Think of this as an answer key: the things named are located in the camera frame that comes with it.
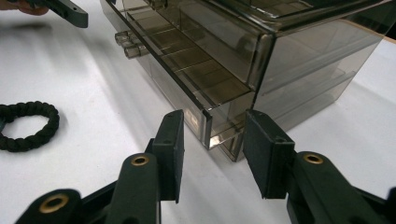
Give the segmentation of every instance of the transparent plastic container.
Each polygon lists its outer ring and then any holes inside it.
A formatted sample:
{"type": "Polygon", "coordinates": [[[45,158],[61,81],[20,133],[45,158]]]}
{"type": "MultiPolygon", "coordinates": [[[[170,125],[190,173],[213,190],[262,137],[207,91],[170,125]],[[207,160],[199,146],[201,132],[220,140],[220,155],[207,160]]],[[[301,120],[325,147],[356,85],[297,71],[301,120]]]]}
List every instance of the transparent plastic container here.
{"type": "Polygon", "coordinates": [[[101,0],[207,148],[243,158],[245,111],[288,130],[334,102],[396,20],[395,1],[101,0]]]}

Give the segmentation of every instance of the finger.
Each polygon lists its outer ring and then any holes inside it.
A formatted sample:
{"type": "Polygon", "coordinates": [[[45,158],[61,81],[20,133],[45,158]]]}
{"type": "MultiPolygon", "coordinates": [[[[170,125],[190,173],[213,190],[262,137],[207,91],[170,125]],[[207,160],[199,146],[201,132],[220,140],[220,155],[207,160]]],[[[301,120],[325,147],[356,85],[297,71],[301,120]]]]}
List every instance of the finger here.
{"type": "Polygon", "coordinates": [[[12,5],[7,1],[0,1],[0,10],[13,10],[13,9],[18,9],[18,7],[12,5]]]}
{"type": "Polygon", "coordinates": [[[19,10],[23,13],[34,16],[41,16],[49,11],[47,7],[39,7],[39,8],[20,7],[19,10]]]}
{"type": "Polygon", "coordinates": [[[18,0],[14,3],[10,3],[11,5],[14,5],[16,7],[24,7],[24,8],[29,8],[30,4],[26,2],[25,0],[18,0]]]}

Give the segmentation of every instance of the braided cord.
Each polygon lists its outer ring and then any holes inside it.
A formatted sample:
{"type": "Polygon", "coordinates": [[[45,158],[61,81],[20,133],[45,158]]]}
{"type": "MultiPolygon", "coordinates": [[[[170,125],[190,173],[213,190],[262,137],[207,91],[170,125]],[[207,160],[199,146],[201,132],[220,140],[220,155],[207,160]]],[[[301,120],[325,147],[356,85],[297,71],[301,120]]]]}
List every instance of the braided cord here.
{"type": "Polygon", "coordinates": [[[48,143],[59,127],[58,110],[53,105],[41,102],[18,103],[16,105],[0,105],[0,122],[14,121],[15,118],[40,115],[49,118],[49,122],[44,128],[34,135],[26,138],[12,139],[1,134],[0,129],[0,149],[10,152],[23,152],[29,149],[40,147],[48,143]]]}

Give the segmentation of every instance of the white tabletop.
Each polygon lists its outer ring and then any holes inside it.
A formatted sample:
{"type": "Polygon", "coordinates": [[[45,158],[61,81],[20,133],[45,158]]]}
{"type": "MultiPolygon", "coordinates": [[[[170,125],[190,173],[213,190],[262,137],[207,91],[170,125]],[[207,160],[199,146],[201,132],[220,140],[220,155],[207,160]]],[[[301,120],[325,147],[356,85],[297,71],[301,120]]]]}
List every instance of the white tabletop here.
{"type": "MultiPolygon", "coordinates": [[[[41,101],[60,112],[51,141],[0,151],[0,223],[14,223],[37,197],[76,189],[85,197],[115,181],[123,160],[144,151],[174,109],[136,60],[127,60],[99,1],[78,29],[50,12],[0,11],[0,104],[41,101]]],[[[350,183],[385,198],[396,186],[396,45],[382,41],[340,99],[288,132],[297,151],[326,155],[350,183]]],[[[16,119],[3,134],[25,137],[47,121],[16,119]]],[[[180,203],[163,223],[290,223],[284,200],[262,200],[246,160],[206,151],[185,127],[180,203]]]]}

